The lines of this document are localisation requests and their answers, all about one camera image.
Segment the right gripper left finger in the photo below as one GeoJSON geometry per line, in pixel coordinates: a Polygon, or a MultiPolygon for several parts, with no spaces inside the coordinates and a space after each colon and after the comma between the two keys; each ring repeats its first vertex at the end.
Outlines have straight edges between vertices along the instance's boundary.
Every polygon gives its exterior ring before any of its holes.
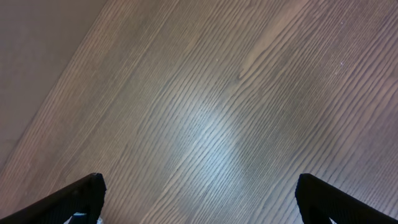
{"type": "Polygon", "coordinates": [[[1,224],[103,223],[106,184],[92,173],[32,205],[1,219],[1,224]]]}

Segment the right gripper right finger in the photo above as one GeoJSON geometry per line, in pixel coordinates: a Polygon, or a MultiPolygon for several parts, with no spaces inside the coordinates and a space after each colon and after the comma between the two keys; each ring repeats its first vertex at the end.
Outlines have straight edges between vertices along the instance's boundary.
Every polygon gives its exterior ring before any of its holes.
{"type": "Polygon", "coordinates": [[[300,174],[295,198],[304,224],[397,224],[397,220],[312,174],[300,174]]]}

